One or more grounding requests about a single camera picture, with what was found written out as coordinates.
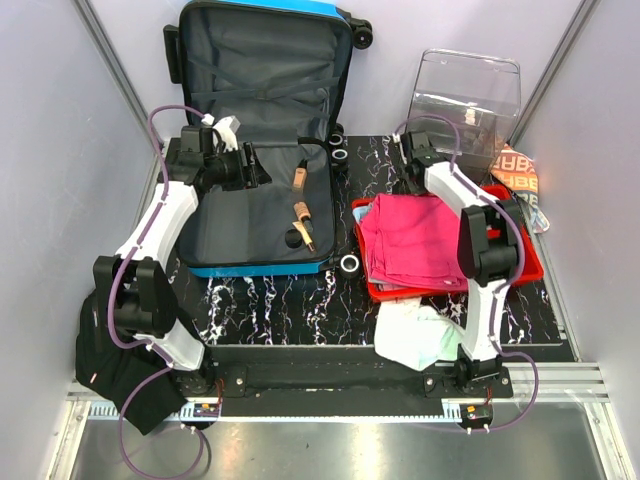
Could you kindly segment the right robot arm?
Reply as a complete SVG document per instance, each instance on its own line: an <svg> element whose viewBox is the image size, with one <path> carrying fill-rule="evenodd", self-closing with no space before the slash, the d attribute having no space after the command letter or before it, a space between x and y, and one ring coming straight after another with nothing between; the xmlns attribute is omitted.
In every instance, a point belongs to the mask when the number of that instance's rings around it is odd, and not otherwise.
<svg viewBox="0 0 640 480"><path fill-rule="evenodd" d="M457 261L468 281L468 306L453 375L460 393L476 396L503 367L501 318L525 264L518 207L474 183L453 158L436 152L426 133L395 133L393 142L410 191L438 197L459 219Z"/></svg>

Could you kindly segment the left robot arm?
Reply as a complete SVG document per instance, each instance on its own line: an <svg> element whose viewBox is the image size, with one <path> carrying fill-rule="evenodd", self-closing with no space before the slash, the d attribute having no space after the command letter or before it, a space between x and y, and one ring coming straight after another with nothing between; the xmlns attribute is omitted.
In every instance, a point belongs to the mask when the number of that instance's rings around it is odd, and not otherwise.
<svg viewBox="0 0 640 480"><path fill-rule="evenodd" d="M97 312L130 385L166 370L196 396L215 386L203 343L189 331L166 273L178 237L212 190L235 192L270 183L254 146L232 127L186 126L162 161L153 197L131 236L93 266Z"/></svg>

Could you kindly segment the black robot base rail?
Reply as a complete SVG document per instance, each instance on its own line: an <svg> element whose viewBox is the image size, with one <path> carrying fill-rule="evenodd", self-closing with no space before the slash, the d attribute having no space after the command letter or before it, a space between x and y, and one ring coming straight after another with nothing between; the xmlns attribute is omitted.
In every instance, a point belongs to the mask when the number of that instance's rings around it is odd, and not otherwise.
<svg viewBox="0 0 640 480"><path fill-rule="evenodd" d="M511 378L457 385L451 363L423 372L362 346L211 347L224 421L454 423L463 403L510 400Z"/></svg>

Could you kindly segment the red plastic tray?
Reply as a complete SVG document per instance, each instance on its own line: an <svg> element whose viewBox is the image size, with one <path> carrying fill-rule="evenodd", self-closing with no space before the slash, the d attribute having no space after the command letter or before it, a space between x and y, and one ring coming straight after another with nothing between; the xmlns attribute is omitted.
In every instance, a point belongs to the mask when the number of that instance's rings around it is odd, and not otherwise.
<svg viewBox="0 0 640 480"><path fill-rule="evenodd" d="M371 204L373 200L373 197L355 199L351 202L351 209L353 211L353 209L357 206ZM451 287L447 287L444 290L428 289L406 287L402 285L393 286L385 282L380 283L375 281L369 272L370 267L367 262L367 247L364 241L363 234L361 233L360 224L357 224L355 222L353 230L360 251L360 259L364 262L362 271L364 278L366 279L367 291L374 302L380 303L382 301L399 300L405 298L443 296L448 293L454 293L454 290ZM539 260L535 247L533 246L530 235L524 225L521 226L521 235L524 245L525 263L520 278L513 284L514 287L519 287L534 281L541 280L544 276L544 268L541 264L541 261Z"/></svg>

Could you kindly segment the clear plastic drawer organizer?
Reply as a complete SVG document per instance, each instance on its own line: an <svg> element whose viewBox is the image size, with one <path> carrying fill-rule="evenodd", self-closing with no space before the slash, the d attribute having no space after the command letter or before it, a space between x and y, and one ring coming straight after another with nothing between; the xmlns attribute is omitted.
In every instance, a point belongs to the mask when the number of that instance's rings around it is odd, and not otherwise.
<svg viewBox="0 0 640 480"><path fill-rule="evenodd" d="M441 154L484 183L521 109L520 65L445 49L423 52L406 131L424 131Z"/></svg>

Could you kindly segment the blue hard-shell suitcase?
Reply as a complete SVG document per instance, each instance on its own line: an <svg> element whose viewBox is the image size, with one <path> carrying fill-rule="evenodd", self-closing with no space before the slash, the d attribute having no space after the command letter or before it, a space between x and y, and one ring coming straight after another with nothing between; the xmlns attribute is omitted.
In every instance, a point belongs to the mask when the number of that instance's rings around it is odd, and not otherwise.
<svg viewBox="0 0 640 480"><path fill-rule="evenodd" d="M187 121L235 115L272 182L210 191L180 233L176 252L199 277L311 274L337 242L335 175L345 170L343 103L352 54L373 41L369 21L318 1L192 1L164 29L170 77ZM304 191L294 172L308 160ZM285 233L308 206L316 247L290 249Z"/></svg>

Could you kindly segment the light blue t-shirt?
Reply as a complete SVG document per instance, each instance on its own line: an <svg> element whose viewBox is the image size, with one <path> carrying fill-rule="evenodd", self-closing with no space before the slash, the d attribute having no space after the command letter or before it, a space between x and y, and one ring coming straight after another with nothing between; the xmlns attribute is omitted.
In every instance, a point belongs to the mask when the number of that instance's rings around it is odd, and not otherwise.
<svg viewBox="0 0 640 480"><path fill-rule="evenodd" d="M357 224L360 224L364 220L364 218L371 212L372 208L372 204L355 207L352 211L355 222Z"/></svg>

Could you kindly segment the magenta pink cloth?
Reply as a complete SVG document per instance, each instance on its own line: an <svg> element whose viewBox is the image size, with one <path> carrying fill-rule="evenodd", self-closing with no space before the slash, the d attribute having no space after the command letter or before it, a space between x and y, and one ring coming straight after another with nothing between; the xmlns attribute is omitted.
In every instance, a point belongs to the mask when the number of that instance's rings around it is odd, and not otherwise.
<svg viewBox="0 0 640 480"><path fill-rule="evenodd" d="M377 195L359 222L370 276L404 287L465 291L457 260L459 225L436 196Z"/></svg>

